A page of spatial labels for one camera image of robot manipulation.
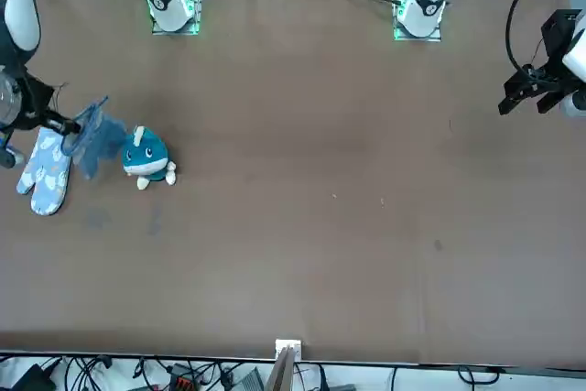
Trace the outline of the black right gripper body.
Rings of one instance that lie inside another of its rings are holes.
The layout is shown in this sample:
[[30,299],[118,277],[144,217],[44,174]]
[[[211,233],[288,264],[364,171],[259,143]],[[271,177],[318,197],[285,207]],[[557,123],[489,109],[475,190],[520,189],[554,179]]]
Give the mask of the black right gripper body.
[[16,119],[16,129],[32,130],[43,126],[53,130],[63,129],[63,118],[49,108],[55,88],[34,76],[25,75],[16,80],[21,95],[21,109]]

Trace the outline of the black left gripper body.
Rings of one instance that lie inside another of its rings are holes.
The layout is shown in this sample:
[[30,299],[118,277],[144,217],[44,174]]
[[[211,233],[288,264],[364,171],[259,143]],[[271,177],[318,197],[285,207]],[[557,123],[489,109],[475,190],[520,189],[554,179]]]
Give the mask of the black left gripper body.
[[541,27],[541,34],[548,56],[545,71],[558,71],[566,54],[580,18],[579,9],[557,9]]

